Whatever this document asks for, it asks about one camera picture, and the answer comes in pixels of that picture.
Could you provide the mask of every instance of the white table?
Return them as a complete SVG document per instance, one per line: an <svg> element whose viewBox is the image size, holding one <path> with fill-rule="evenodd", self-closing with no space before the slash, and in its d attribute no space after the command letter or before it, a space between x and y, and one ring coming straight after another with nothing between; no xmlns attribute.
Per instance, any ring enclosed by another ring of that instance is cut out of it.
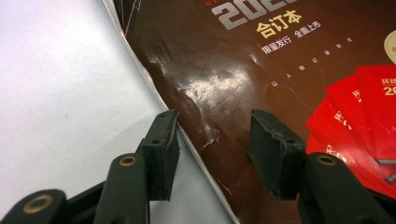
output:
<svg viewBox="0 0 396 224"><path fill-rule="evenodd" d="M0 219L21 198L102 182L163 110L99 0L0 1ZM151 223L232 223L185 144Z"/></svg>

